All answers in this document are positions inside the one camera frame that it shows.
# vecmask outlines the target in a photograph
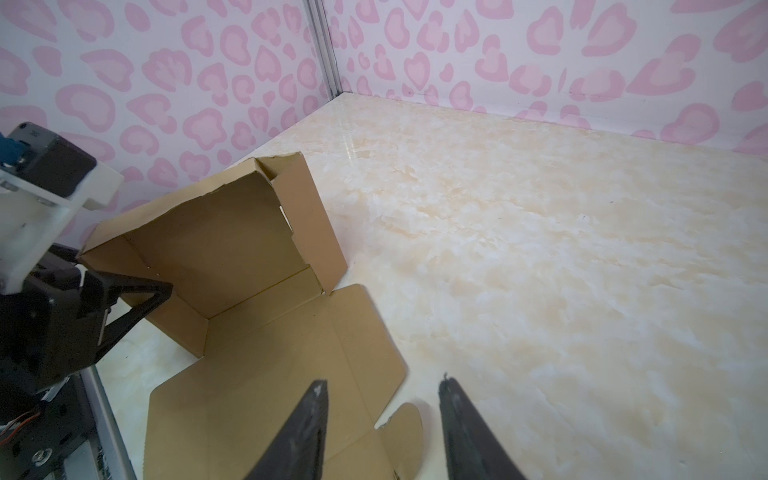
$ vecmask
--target floor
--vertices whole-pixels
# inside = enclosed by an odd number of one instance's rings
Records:
[[[464,386],[529,480],[765,478],[768,161],[344,94],[302,151],[409,364],[385,415]],[[99,372],[137,473],[152,388],[194,361],[143,323]]]

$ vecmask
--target open cardboard box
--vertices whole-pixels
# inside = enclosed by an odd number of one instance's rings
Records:
[[[323,478],[414,478],[416,407],[374,429],[406,365],[364,287],[332,292],[346,262],[302,154],[250,158],[102,222],[81,261],[171,282],[147,319],[205,355],[151,394],[147,480],[244,477],[314,379],[328,380]]]

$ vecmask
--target cardboard box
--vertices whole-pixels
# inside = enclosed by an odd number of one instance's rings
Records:
[[[416,407],[373,428],[406,365],[365,289],[333,291],[346,262],[301,154],[250,158],[107,220],[81,261],[173,283],[148,319],[205,355],[152,392],[147,480],[244,477],[314,379],[329,390],[323,478],[415,476]]]

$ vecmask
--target cardboard box lid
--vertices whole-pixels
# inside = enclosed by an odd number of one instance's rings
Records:
[[[197,356],[217,314],[308,266],[325,292],[346,272],[301,153],[249,158],[106,220],[80,258],[95,270],[171,282],[174,295],[147,318]]]
[[[240,318],[264,311],[262,303],[243,304]],[[422,457],[416,407],[405,404],[385,426],[373,428],[405,375],[362,286],[316,296],[241,331],[227,348],[209,351],[152,392],[144,477],[239,480],[306,387],[327,379],[323,478],[414,478]]]

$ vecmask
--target wire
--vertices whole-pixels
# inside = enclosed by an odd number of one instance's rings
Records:
[[[19,415],[19,416],[18,416],[18,417],[16,417],[15,419],[13,419],[13,420],[11,420],[10,422],[6,423],[6,424],[3,426],[3,429],[2,429],[2,430],[0,430],[0,436],[2,436],[2,435],[3,435],[3,434],[4,434],[4,433],[5,433],[5,432],[6,432],[8,429],[10,429],[10,428],[13,426],[13,424],[15,424],[15,423],[16,423],[16,422],[18,422],[19,420],[23,419],[23,418],[24,418],[24,417],[26,417],[27,415],[30,415],[31,413],[33,413],[33,412],[34,412],[34,410],[35,410],[35,407],[33,407],[33,408],[31,408],[31,409],[27,410],[26,412],[22,413],[21,415]]]
[[[18,427],[13,429],[13,432],[11,432],[10,435],[8,435],[7,437],[5,437],[3,440],[0,441],[0,447],[6,446],[16,436],[16,434],[18,434],[19,431],[24,428],[25,425],[27,425],[32,420],[38,418],[39,416],[40,416],[40,412],[37,412],[33,416],[26,419],[24,422],[20,423]]]

